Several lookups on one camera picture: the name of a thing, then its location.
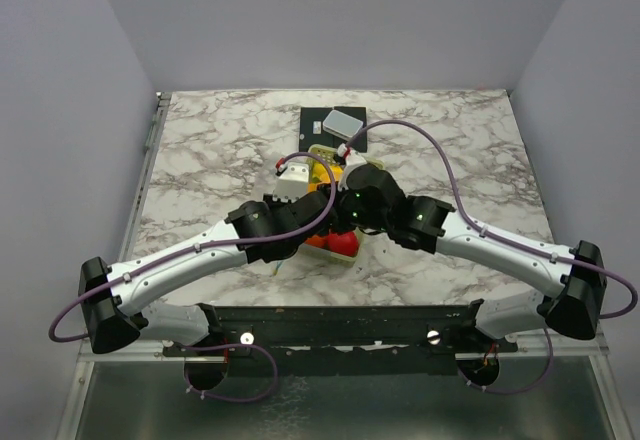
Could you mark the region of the clear zip top bag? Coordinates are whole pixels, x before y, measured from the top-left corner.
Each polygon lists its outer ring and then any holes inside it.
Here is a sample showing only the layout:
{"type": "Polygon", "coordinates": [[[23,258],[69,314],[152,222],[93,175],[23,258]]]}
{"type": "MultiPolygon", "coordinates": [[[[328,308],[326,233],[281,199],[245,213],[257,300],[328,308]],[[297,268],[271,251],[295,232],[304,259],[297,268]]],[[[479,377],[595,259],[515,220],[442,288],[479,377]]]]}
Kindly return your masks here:
{"type": "Polygon", "coordinates": [[[277,260],[277,261],[274,263],[273,268],[272,268],[272,271],[271,271],[271,275],[272,275],[273,277],[275,277],[275,276],[277,276],[277,275],[278,275],[278,273],[279,273],[279,271],[280,271],[280,269],[281,269],[281,267],[282,267],[283,263],[284,263],[284,261],[283,261],[283,260],[277,260]]]}

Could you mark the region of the pale green plastic basket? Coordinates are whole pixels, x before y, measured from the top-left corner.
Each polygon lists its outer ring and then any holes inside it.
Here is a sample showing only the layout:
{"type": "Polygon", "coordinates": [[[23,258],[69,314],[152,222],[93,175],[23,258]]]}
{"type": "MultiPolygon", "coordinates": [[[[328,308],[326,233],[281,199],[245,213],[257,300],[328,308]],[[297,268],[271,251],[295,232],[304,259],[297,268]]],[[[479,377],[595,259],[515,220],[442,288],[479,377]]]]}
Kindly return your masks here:
{"type": "MultiPolygon", "coordinates": [[[[308,148],[308,151],[319,156],[330,165],[337,181],[341,179],[343,168],[333,159],[336,153],[335,148],[313,144],[308,148]]],[[[316,190],[317,185],[324,183],[329,177],[326,169],[316,160],[308,160],[307,163],[311,171],[308,184],[308,192],[311,193],[316,190]]],[[[361,251],[364,237],[365,234],[359,229],[344,234],[315,235],[305,241],[300,247],[300,251],[327,262],[352,266],[361,251]]]]}

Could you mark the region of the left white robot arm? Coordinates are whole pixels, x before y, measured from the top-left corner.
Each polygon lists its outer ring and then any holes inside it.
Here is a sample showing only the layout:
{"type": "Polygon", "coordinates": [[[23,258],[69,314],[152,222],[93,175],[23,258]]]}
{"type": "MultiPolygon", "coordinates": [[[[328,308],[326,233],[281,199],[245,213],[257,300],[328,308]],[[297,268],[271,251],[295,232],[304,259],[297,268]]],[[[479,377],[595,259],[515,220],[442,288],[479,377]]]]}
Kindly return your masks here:
{"type": "Polygon", "coordinates": [[[85,261],[78,294],[92,352],[112,353],[138,340],[153,324],[143,310],[195,280],[256,261],[292,257],[305,240],[329,226],[336,197],[333,184],[291,203],[266,195],[155,254],[112,265],[100,257],[85,261]]]}

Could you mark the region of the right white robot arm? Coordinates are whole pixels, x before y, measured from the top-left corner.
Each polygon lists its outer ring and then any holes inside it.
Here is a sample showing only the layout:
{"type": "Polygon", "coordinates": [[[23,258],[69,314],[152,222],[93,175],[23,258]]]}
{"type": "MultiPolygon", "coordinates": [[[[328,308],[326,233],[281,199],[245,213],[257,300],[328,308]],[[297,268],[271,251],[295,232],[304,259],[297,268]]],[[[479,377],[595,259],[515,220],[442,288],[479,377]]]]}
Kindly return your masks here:
{"type": "Polygon", "coordinates": [[[481,351],[494,339],[544,327],[594,339],[607,286],[596,245],[539,243],[465,220],[446,202],[405,194],[389,172],[370,163],[347,168],[339,187],[336,204],[351,225],[381,232],[405,249],[469,260],[529,285],[521,294],[475,302],[475,317],[459,327],[467,349],[481,351]]]}

